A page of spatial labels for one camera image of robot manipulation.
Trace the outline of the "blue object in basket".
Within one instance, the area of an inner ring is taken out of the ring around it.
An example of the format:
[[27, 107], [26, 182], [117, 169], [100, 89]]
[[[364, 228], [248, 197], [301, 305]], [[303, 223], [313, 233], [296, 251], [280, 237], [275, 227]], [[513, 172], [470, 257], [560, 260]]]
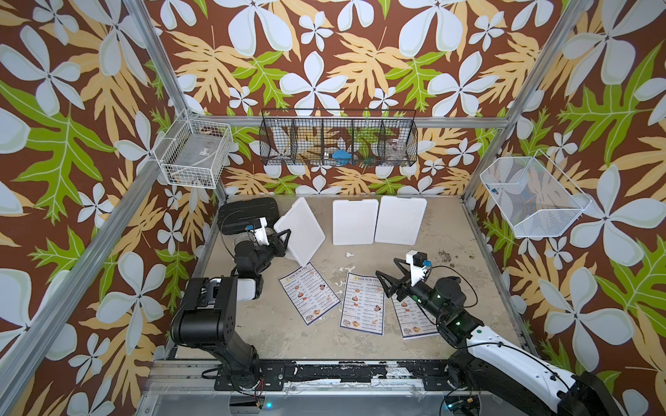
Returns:
[[352, 163], [353, 156], [347, 151], [339, 149], [332, 154], [332, 159], [335, 162], [335, 166], [346, 166]]

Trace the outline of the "white menu holder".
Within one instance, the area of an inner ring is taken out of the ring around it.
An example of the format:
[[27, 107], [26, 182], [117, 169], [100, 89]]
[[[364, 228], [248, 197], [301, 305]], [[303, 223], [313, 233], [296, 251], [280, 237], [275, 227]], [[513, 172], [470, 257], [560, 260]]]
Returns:
[[303, 197], [298, 198], [291, 209], [275, 223], [274, 230], [291, 231], [287, 250], [301, 267], [310, 263], [325, 241], [324, 231]]
[[338, 199], [332, 204], [333, 244], [369, 245], [375, 241], [377, 199]]
[[383, 196], [380, 200], [375, 241], [415, 245], [428, 202], [421, 198]]

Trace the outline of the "dim sum menu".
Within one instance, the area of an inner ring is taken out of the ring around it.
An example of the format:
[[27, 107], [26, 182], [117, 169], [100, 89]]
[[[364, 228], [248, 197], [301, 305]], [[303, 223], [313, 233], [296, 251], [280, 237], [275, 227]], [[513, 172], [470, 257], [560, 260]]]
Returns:
[[382, 336], [386, 295], [377, 277], [348, 273], [340, 327]]
[[279, 283], [307, 326], [340, 303], [336, 293], [312, 263], [282, 277]]
[[435, 319], [430, 313], [422, 311], [418, 302], [413, 298], [407, 296], [399, 301], [397, 296], [393, 295], [391, 301], [404, 340], [438, 336]]

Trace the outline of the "black plastic case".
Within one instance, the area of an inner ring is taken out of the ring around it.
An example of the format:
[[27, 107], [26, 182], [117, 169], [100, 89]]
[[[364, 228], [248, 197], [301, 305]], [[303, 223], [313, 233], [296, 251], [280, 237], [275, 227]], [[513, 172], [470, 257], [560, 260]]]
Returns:
[[277, 201], [273, 198], [258, 198], [227, 203], [220, 207], [218, 228], [224, 235], [243, 232], [256, 219], [266, 218], [267, 226], [273, 227], [279, 220]]

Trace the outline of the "white mesh basket right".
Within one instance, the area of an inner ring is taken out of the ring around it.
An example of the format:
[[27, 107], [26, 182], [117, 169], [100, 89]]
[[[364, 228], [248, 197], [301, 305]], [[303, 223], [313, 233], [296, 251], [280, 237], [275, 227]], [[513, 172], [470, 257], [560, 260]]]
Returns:
[[480, 180], [518, 239], [561, 237], [592, 203], [543, 151], [499, 157]]

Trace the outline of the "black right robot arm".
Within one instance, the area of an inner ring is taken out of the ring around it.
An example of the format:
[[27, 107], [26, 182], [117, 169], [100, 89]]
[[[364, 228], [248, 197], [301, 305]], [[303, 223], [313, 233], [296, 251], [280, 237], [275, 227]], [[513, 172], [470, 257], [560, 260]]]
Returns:
[[376, 272], [387, 297], [411, 299], [432, 315], [437, 333], [455, 352], [447, 376], [456, 388], [488, 391], [527, 415], [619, 415], [620, 405], [594, 374], [577, 375], [510, 343], [466, 308], [463, 277], [454, 273], [434, 285], [435, 268], [423, 252], [394, 261], [402, 277]]

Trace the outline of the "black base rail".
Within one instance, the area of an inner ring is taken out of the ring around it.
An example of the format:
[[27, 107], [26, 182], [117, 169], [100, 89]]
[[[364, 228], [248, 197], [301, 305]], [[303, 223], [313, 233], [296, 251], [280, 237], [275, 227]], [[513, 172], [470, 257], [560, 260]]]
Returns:
[[421, 381], [427, 391], [444, 391], [463, 381], [462, 372], [446, 360], [406, 361], [289, 361], [261, 360], [253, 374], [242, 375], [217, 367], [216, 391], [279, 392], [289, 383], [338, 381], [369, 385], [372, 381]]

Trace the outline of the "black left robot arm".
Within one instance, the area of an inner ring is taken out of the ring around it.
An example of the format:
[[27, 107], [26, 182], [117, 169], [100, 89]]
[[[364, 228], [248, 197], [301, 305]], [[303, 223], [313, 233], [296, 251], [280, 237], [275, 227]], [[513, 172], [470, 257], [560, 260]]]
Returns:
[[235, 246], [235, 263], [229, 277], [190, 280], [171, 325], [170, 336], [178, 346], [197, 348], [220, 362], [218, 379], [241, 393], [260, 383], [260, 359], [253, 345], [236, 333], [239, 291], [248, 289], [251, 300], [260, 297], [262, 273], [274, 258], [286, 255], [291, 230], [272, 232], [267, 244], [250, 237]]

